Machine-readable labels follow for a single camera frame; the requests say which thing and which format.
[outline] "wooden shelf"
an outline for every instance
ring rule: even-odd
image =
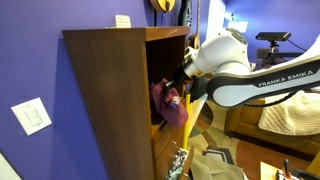
[[[155,164],[168,167],[154,160],[152,138],[162,121],[154,124],[149,85],[171,78],[182,63],[189,27],[62,32],[109,179],[161,177]]]

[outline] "floor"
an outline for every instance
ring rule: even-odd
[[[191,134],[193,135],[188,141],[189,147],[195,146],[195,154],[198,157],[201,156],[201,152],[206,150],[209,145],[228,148],[236,166],[243,169],[250,180],[260,179],[260,161],[278,168],[282,167],[285,158],[290,159],[292,167],[300,169],[305,169],[310,164],[310,160],[297,158],[285,152],[274,150],[274,146],[271,144],[226,136],[223,129],[227,108],[217,106],[212,101],[206,101],[206,104],[208,106],[204,106],[194,127],[196,131],[192,131]]]

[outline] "lamp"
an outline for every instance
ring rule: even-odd
[[[242,22],[236,22],[234,20],[234,14],[231,14],[231,21],[228,23],[228,27],[238,30],[241,33],[244,33],[247,31],[248,22],[242,21]]]

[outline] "wooden furniture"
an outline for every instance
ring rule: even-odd
[[[155,112],[149,85],[172,77],[188,33],[180,26],[63,30],[109,179],[164,179],[183,127]]]
[[[256,99],[251,103],[264,104],[265,99]],[[240,134],[267,141],[299,153],[301,152],[308,158],[318,153],[320,150],[320,133],[308,136],[287,136],[260,129],[258,124],[262,110],[262,107],[244,105],[229,108],[226,116],[226,133],[229,136]]]

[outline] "black cable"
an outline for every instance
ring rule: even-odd
[[[296,46],[297,48],[299,48],[299,49],[301,49],[301,50],[304,50],[304,51],[307,51],[306,49],[304,49],[304,48],[302,48],[302,47],[300,47],[300,46],[296,45],[295,43],[293,43],[293,42],[292,42],[292,41],[290,41],[289,39],[288,39],[287,41],[289,41],[291,44],[293,44],[293,45],[294,45],[294,46]]]
[[[277,101],[267,103],[267,104],[251,104],[251,103],[245,103],[246,106],[250,107],[268,107],[268,106],[273,106],[279,103],[282,103],[283,101],[286,101],[287,99],[291,98],[293,95],[295,95],[298,91],[296,92],[291,92],[287,96],[283,97],[282,99],[279,99]]]
[[[163,18],[166,16],[166,12],[164,12],[163,14],[162,14],[162,17],[161,17],[161,25],[163,25]]]
[[[154,9],[153,10],[153,23],[154,23],[154,26],[157,26],[157,11]]]

